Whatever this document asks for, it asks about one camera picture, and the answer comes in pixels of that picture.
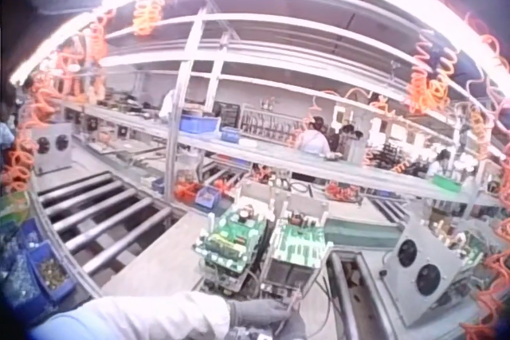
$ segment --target electronic component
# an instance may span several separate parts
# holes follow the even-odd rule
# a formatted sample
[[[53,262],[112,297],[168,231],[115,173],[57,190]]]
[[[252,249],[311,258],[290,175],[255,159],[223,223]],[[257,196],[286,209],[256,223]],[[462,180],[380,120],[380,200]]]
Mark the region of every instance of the electronic component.
[[[295,290],[302,290],[303,295],[308,292],[332,246],[324,237],[327,207],[321,206],[322,217],[314,217],[290,211],[289,206],[277,220],[261,273],[261,290],[283,297],[290,297]]]
[[[37,175],[71,167],[71,123],[55,123],[33,127],[32,139],[37,143],[34,171]]]
[[[447,236],[442,222],[411,220],[382,272],[403,322],[410,326],[425,315],[440,315],[471,291],[475,267],[484,257],[472,233]]]
[[[200,272],[207,287],[239,292],[260,251],[273,208],[248,197],[236,202],[219,219],[210,213],[209,230],[202,230],[193,245],[203,259]]]
[[[117,138],[118,139],[125,139],[128,136],[128,127],[125,127],[123,125],[119,125],[117,127]]]

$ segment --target green circuit board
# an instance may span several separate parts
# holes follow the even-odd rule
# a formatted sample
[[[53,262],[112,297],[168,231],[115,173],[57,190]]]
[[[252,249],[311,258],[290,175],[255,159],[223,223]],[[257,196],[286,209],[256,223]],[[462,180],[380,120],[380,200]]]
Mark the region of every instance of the green circuit board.
[[[266,219],[246,215],[243,209],[223,214],[214,230],[194,244],[196,253],[209,263],[242,273],[251,264],[267,225]]]
[[[287,219],[277,222],[278,234],[273,259],[306,268],[319,268],[326,253],[324,228],[291,225]]]

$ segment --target wire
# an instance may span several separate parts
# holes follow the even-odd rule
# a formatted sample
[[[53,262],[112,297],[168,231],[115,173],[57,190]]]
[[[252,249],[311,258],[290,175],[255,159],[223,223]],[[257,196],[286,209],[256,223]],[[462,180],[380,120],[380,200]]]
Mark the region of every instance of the wire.
[[[473,134],[477,137],[477,158],[478,161],[483,161],[484,159],[488,158],[489,153],[488,148],[490,145],[490,135],[488,134],[488,126],[484,121],[484,116],[474,105],[471,105],[469,119]]]
[[[403,160],[398,165],[395,165],[393,168],[391,168],[392,171],[395,171],[397,173],[402,173],[404,170],[406,170],[410,166],[410,162],[408,160]]]
[[[363,166],[373,166],[374,165],[374,151],[372,148],[368,147],[365,150],[365,155],[363,156],[363,160],[361,161]]]
[[[9,193],[28,190],[30,172],[34,165],[33,153],[37,149],[37,144],[30,138],[29,130],[46,126],[56,111],[52,98],[58,97],[59,93],[48,79],[44,74],[34,77],[30,89],[32,102],[25,106],[24,121],[18,126],[13,150],[8,154],[9,165],[5,166],[2,173],[2,184]]]
[[[290,188],[298,193],[307,193],[308,192],[308,185],[301,183],[301,182],[290,182],[289,183]]]
[[[424,66],[430,59],[428,50],[433,48],[433,44],[427,35],[432,34],[434,34],[433,31],[424,29],[419,35],[419,42],[416,44],[416,50],[418,52],[414,55],[414,59],[421,65],[413,65],[413,72],[411,73],[410,83],[407,87],[410,97],[409,110],[411,113],[424,113],[428,110],[444,110],[449,105],[449,77],[455,73],[457,53],[445,47],[443,49],[443,56],[439,58],[439,63],[436,68],[436,78],[428,80],[429,73]]]
[[[336,313],[339,315],[339,317],[342,317],[342,311],[335,304],[335,301],[333,300],[332,294],[330,293],[330,291],[328,289],[328,282],[326,280],[326,277],[323,276],[322,279],[323,279],[324,285],[319,283],[319,280],[316,280],[315,283],[317,284],[317,286],[319,286],[319,288],[322,290],[322,292],[328,297],[328,310],[326,312],[326,318],[324,319],[323,324],[319,327],[318,330],[316,330],[315,332],[313,332],[312,334],[307,336],[308,339],[314,338],[315,336],[320,334],[320,332],[322,332],[323,329],[326,327],[326,325],[328,324],[329,316],[331,314],[331,307],[332,306],[333,306],[333,309],[336,311]],[[344,338],[344,333],[339,334],[338,338]]]
[[[251,272],[250,270],[248,270],[248,275],[250,275],[253,280],[255,280],[255,283],[257,284],[257,287],[255,288],[255,292],[253,293],[253,298],[257,298],[258,297],[258,294],[260,293],[261,291],[261,280],[255,275],[254,272]]]
[[[326,196],[335,201],[355,201],[359,186],[341,187],[337,182],[330,181],[326,186]]]

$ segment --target hand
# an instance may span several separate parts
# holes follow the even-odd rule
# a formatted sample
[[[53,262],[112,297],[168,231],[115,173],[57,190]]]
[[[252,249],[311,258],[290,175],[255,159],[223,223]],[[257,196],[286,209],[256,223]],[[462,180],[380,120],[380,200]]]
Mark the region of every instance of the hand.
[[[228,301],[230,328],[265,328],[280,323],[290,316],[287,307],[272,299],[255,299],[245,302]]]
[[[275,340],[306,340],[306,326],[299,311],[292,310],[290,318]]]

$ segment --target worker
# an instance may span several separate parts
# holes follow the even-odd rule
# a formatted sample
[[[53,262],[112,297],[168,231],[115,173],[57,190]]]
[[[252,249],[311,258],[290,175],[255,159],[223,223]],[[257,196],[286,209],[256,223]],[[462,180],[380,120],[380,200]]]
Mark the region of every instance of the worker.
[[[170,113],[172,113],[172,110],[174,109],[174,97],[175,89],[171,89],[163,99],[163,104],[161,105],[158,116],[164,123],[168,123]]]
[[[308,129],[297,137],[294,147],[309,154],[330,154],[328,140],[322,133],[323,126],[324,119],[322,117],[313,117],[313,121],[308,124]],[[292,178],[302,182],[315,181],[315,177],[299,173],[292,173]]]
[[[306,340],[299,312],[276,300],[225,300],[197,291],[94,299],[31,331],[37,340],[222,340],[234,327],[275,329],[275,340]]]
[[[426,177],[432,178],[436,174],[445,176],[450,155],[451,154],[448,149],[441,150],[437,155],[436,160],[430,164]]]

